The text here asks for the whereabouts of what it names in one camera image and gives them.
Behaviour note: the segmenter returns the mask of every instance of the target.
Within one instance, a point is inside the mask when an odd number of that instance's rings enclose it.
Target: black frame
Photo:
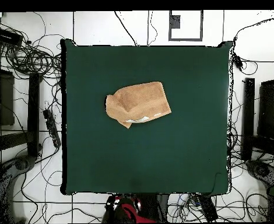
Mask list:
[[[28,155],[38,157],[39,145],[39,114],[40,114],[40,75],[29,76],[29,101],[27,131],[0,136],[0,151],[27,143]]]

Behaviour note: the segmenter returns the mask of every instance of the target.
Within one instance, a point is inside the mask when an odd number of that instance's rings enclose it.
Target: white label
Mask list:
[[[148,120],[148,119],[149,119],[149,117],[144,116],[140,120],[127,120],[126,122],[128,122],[128,123],[139,123],[139,122],[142,122],[142,121],[145,121],[145,120]]]

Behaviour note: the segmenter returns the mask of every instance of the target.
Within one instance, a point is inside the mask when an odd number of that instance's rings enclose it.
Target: red object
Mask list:
[[[136,223],[156,223],[154,220],[150,220],[137,215],[136,209],[131,204],[122,204],[121,207],[127,213],[129,219],[132,219],[131,214],[134,214],[136,218]]]

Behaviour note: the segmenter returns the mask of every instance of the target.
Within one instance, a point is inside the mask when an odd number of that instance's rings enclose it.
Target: wire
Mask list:
[[[249,198],[251,198],[252,196],[255,196],[255,195],[258,195],[258,196],[263,197],[264,199],[268,200],[264,195],[262,195],[262,194],[260,194],[260,193],[253,193],[253,194],[250,194],[250,195],[246,198],[245,207],[246,207],[247,214],[248,214],[249,219],[250,219],[251,222],[254,222],[254,221],[252,220],[252,217],[251,217],[252,214],[249,212],[248,200],[249,200]],[[265,212],[264,210],[263,210],[263,212],[256,211],[254,208],[253,208],[253,210],[254,210],[254,212],[257,212],[257,213],[259,213],[260,215],[262,215],[262,216],[264,216],[264,217],[266,218],[266,215],[264,214],[264,212]]]
[[[33,202],[33,203],[36,205],[36,211],[34,212],[34,214],[32,215],[32,217],[30,218],[30,220],[29,220],[29,222],[28,222],[28,224],[30,224],[31,220],[33,219],[33,217],[34,217],[35,214],[37,213],[38,205],[37,205],[37,203],[34,202],[31,198],[29,198],[28,196],[26,196],[26,195],[24,194],[24,192],[23,192],[23,186],[24,186],[24,183],[25,183],[25,181],[26,181],[26,177],[27,177],[27,173],[25,173],[24,180],[23,180],[23,183],[22,183],[22,185],[21,185],[21,192],[22,192],[23,196],[24,196],[27,200]]]
[[[152,10],[152,15],[150,16],[150,25],[152,26],[152,28],[156,31],[156,37],[154,38],[154,40],[152,40],[148,45],[150,46],[150,44],[152,44],[152,42],[155,42],[158,36],[158,32],[157,29],[154,28],[154,26],[152,25],[152,17],[153,17],[153,10]]]
[[[133,39],[133,37],[130,35],[129,31],[125,28],[125,25],[123,24],[123,22],[121,21],[120,17],[117,15],[116,11],[114,11],[114,14],[116,15],[116,17],[118,18],[118,20],[120,20],[120,23],[122,25],[122,27],[125,29],[126,33],[130,36],[130,38],[133,40],[134,45],[136,46],[136,42]]]

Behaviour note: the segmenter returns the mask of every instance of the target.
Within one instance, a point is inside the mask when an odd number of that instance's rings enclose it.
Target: green table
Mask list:
[[[220,48],[61,44],[67,128],[62,192],[227,192],[231,43]],[[107,95],[153,81],[162,82],[171,114],[130,129],[106,114]]]

